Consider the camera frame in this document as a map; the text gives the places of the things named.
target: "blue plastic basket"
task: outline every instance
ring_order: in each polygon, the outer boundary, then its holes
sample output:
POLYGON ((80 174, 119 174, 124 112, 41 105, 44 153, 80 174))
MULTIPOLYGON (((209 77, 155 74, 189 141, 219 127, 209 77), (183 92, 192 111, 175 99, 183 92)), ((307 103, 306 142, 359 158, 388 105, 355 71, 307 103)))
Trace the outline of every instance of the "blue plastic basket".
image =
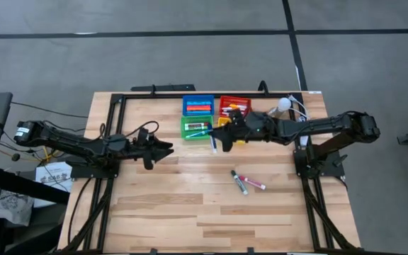
POLYGON ((214 98, 212 95, 183 96, 182 98, 182 115, 184 116, 213 115, 214 112, 214 98), (193 111, 187 111, 187 104, 201 104, 200 102, 206 102, 206 104, 210 104, 210 112, 207 111, 203 113, 194 113, 193 111))

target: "yellow object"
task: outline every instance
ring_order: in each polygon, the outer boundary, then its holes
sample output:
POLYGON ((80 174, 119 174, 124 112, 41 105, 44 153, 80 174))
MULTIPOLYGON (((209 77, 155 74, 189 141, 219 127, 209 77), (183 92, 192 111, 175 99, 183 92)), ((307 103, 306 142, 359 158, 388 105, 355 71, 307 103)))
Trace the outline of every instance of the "yellow object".
MULTIPOLYGON (((231 122, 230 118, 219 117, 218 118, 218 127, 221 127, 221 126, 223 126, 223 125, 225 125, 226 123, 229 123, 229 122, 231 122)), ((246 142, 237 141, 236 143, 239 144, 239 145, 244 145, 246 142)))

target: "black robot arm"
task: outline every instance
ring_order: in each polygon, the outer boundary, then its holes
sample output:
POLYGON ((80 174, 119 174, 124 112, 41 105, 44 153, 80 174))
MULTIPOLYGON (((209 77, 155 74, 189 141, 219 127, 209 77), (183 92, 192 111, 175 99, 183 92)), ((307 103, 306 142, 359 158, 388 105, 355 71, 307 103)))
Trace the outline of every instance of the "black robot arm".
POLYGON ((45 121, 25 121, 18 123, 14 140, 24 147, 51 147, 80 157, 89 166, 102 168, 117 164, 120 160, 142 158, 144 167, 150 170, 153 168, 152 162, 158 162, 173 152, 172 143, 158 140, 143 127, 138 138, 132 141, 121 134, 101 136, 92 140, 58 130, 45 121))
POLYGON ((237 140, 276 142, 288 145, 299 136, 338 132, 339 134, 319 145, 314 158, 335 152, 354 142, 374 142, 380 136, 374 117, 355 111, 335 117, 295 122, 272 118, 266 113, 251 112, 245 118, 239 110, 230 113, 231 123, 214 128, 211 135, 222 141, 228 152, 237 140))

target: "butcher block tabletop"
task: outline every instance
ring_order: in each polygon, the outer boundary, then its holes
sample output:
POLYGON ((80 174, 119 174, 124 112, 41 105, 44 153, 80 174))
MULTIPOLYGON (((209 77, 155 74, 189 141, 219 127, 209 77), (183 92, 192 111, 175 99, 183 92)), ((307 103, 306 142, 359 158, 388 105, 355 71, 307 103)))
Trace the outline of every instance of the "butcher block tabletop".
MULTIPOLYGON (((106 122, 111 94, 94 94, 86 137, 98 137, 101 123, 106 122)), ((321 93, 303 92, 302 96, 311 118, 327 117, 321 93)), ((219 102, 216 98, 216 109, 219 102)), ((254 111, 268 111, 277 104, 277 98, 251 100, 254 111)), ((218 111, 215 112, 213 124, 217 126, 218 111)), ((295 175, 294 144, 234 144, 226 153, 217 142, 218 152, 214 153, 210 140, 181 139, 181 117, 180 98, 127 101, 123 133, 156 120, 160 128, 155 135, 173 143, 174 153, 151 171, 144 169, 142 160, 122 161, 119 177, 114 181, 103 251, 149 252, 155 248, 159 252, 245 252, 247 247, 256 252, 313 251, 302 184, 295 175), (231 170, 262 182, 267 189, 247 184, 249 194, 243 195, 231 170)), ((313 136, 312 141, 319 144, 329 137, 313 136)), ((72 238, 89 215, 94 181, 79 201, 72 238)), ((73 184, 58 249, 67 245, 70 217, 85 182, 86 179, 79 179, 73 184)), ((328 215, 347 240, 359 246, 346 188, 332 177, 323 177, 321 182, 328 215)), ((316 218, 324 247, 322 223, 317 215, 316 218)), ((99 221, 100 218, 94 224, 91 248, 96 247, 99 221)))

